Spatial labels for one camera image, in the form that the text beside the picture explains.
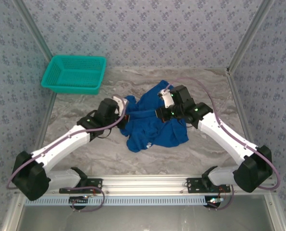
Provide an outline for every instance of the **blue patterned wall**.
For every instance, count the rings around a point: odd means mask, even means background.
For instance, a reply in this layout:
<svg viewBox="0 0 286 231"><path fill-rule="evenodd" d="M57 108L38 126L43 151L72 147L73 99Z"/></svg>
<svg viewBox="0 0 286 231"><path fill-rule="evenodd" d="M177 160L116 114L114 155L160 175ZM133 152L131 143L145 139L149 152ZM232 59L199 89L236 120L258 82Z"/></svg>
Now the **blue patterned wall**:
<svg viewBox="0 0 286 231"><path fill-rule="evenodd" d="M0 1L0 227L11 199L5 188L16 155L31 151L50 91L47 63L11 0Z"/></svg>
<svg viewBox="0 0 286 231"><path fill-rule="evenodd" d="M53 54L226 67L261 0L25 0Z"/></svg>
<svg viewBox="0 0 286 231"><path fill-rule="evenodd" d="M273 151L286 212L286 0L275 0L233 77L255 142Z"/></svg>

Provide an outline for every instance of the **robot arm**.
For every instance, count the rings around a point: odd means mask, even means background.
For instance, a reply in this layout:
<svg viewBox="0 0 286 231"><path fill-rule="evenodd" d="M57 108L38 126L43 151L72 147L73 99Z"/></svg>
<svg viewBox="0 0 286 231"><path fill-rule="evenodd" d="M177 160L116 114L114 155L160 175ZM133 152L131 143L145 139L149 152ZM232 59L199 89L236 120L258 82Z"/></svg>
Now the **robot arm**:
<svg viewBox="0 0 286 231"><path fill-rule="evenodd" d="M31 154L24 151L19 153L13 172L25 162L31 161L38 155L40 157L20 170L12 182L31 201L41 197L47 190L75 187L84 175L78 168L51 172L52 168L75 149L103 134L103 129L94 131L95 128L107 127L117 122L122 116L124 105L127 104L126 99L122 100L115 96L112 99L104 99L101 101L98 110L81 118L77 125L57 140ZM125 125L125 120L122 119L116 125L122 128Z"/></svg>
<svg viewBox="0 0 286 231"><path fill-rule="evenodd" d="M222 184L237 184L250 193L272 175L271 167L248 148L257 150L272 161L270 149L266 146L258 148L220 120L220 125L230 133L228 135L219 125L213 110L204 103L195 104L186 87L180 85L171 90L161 90L159 97L164 100L164 106L156 110L158 118L163 122L172 118L184 119L213 138L236 162L237 166L215 166L208 169L202 175L206 188Z"/></svg>

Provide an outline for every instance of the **plastic basket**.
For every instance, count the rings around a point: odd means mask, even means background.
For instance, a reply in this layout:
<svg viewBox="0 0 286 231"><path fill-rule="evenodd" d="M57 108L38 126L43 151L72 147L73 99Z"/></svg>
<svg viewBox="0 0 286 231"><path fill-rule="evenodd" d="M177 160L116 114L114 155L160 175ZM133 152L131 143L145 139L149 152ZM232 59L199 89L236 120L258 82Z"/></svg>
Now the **plastic basket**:
<svg viewBox="0 0 286 231"><path fill-rule="evenodd" d="M56 93L96 95L105 66L105 57L56 55L49 63L41 85Z"/></svg>

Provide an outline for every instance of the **crumpled blue fabric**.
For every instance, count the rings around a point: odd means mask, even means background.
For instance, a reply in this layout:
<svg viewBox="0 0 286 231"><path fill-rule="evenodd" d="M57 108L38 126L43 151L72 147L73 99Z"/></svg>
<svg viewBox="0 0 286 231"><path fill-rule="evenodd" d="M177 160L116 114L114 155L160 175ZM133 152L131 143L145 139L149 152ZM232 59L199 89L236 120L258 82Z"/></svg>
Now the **crumpled blue fabric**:
<svg viewBox="0 0 286 231"><path fill-rule="evenodd" d="M132 152L148 149L151 146L176 147L188 141L187 128L184 120L171 119L163 123L157 118L155 110L164 106L164 101L158 96L160 90L166 88L168 82L162 80L146 92L136 102L133 95L126 96L129 101L126 114L130 116L125 129L120 129L127 140L128 149Z"/></svg>

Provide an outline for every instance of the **purple cable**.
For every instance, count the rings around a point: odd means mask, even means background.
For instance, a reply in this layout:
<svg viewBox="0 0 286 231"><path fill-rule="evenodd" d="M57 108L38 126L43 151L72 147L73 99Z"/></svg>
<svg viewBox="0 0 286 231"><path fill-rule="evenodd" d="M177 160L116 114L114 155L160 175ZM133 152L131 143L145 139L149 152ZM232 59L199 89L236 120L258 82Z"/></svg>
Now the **purple cable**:
<svg viewBox="0 0 286 231"><path fill-rule="evenodd" d="M103 198L102 198L102 201L101 201L101 204L98 205L96 208L92 208L92 209L86 209L86 210L78 210L78 209L75 209L75 203L80 200L80 199L75 199L74 201L72 201L72 209L74 211L78 211L78 212L94 212L98 209L100 209L103 204L104 204L104 201L105 201L105 195L104 195L104 192L98 188L98 187L94 187L94 186L86 186L86 187L78 187L78 188L65 188L65 189L68 189L68 190L81 190L81 189L94 189L94 190L97 190L99 191L102 195L103 195Z"/></svg>
<svg viewBox="0 0 286 231"><path fill-rule="evenodd" d="M41 157L41 155L47 153L48 151L50 151L52 148L56 147L57 145L59 145L60 143L64 142L65 140L67 140L68 138L70 138L71 136L74 136L78 133L81 133L81 132L94 132L94 131L102 131L102 130L105 130L105 129L109 129L109 128L112 128L114 127L115 125L117 125L123 118L124 118L124 115L125 115L125 108L126 108L126 104L124 103L122 97L120 97L119 95L114 95L116 96L118 99L120 99L123 103L123 106L124 106L124 109L123 109L123 112L122 112L122 115L120 116L120 118L118 120L116 120L114 123L112 123L111 125L108 125L108 126L105 126L105 127L102 127L102 128L93 128L93 129L83 129L83 130L79 130L79 131L76 131L74 133L71 133L69 136L65 136L64 138L62 138L61 140L57 141L56 143L52 144L49 148L47 148L46 150L43 151L43 153L40 153L38 154L37 156L33 157L32 159L26 161L24 164L22 164L20 167L18 167L13 173L12 175L9 177L8 181L7 181L7 184L6 184L6 188L7 189L17 189L16 187L9 187L11 181L13 180L13 178L25 167L27 166L28 164L30 164L31 162L33 162L34 160L38 159L39 157Z"/></svg>
<svg viewBox="0 0 286 231"><path fill-rule="evenodd" d="M212 209L212 210L223 210L223 209L226 209L227 207L229 207L230 204L233 202L233 200L234 200L234 195L235 195L235 190L234 190L234 186L233 186L233 185L231 185L231 190L232 190L231 197L230 197L229 202L227 203L227 205L225 205L225 206L223 206L223 207L221 207L221 208L218 208L217 206L215 206L215 205L213 205L213 204L211 204L211 203L207 203L207 204L209 204L209 205L215 207L215 208L210 208L210 209Z"/></svg>
<svg viewBox="0 0 286 231"><path fill-rule="evenodd" d="M236 142L238 142L239 144L241 144L242 146L246 147L247 149L249 149L250 151L252 151L253 153L255 153L256 155L258 155L261 159L263 159L271 168L272 170L274 171L275 175L276 175L276 178L277 178L277 183L271 187L271 188L267 188L267 187L263 187L263 186L258 186L258 188L260 189L264 189L264 190L274 190L274 189L277 189L279 187L279 185L281 184L281 177L277 171L277 169L275 168L275 166L271 163L271 161L269 161L266 157L264 157L261 153L259 153L257 150L251 148L251 147L248 147L246 146L246 143L242 142L241 140L239 140L237 137L235 137L234 135L232 135L228 130L226 130L226 128L221 124L221 121L220 121L220 118L218 116L218 112L217 112L217 109L215 107L215 103L209 93L209 91L207 90L207 88L200 82L198 81L197 79L195 78L191 78L191 77L182 77L182 78L178 78L176 79L175 81L173 81L172 83L170 83L165 89L164 91L166 91L172 84L174 84L175 82L179 81L179 80L182 80L182 79L191 79L195 82L197 82L204 90L205 92L207 93L207 95L209 96L210 100L211 100L211 103L212 103L212 106L213 106L213 111L214 111L214 115L215 115L215 118L216 118L216 121L218 122L219 126L223 129L223 131L228 135L230 136L233 140L235 140Z"/></svg>

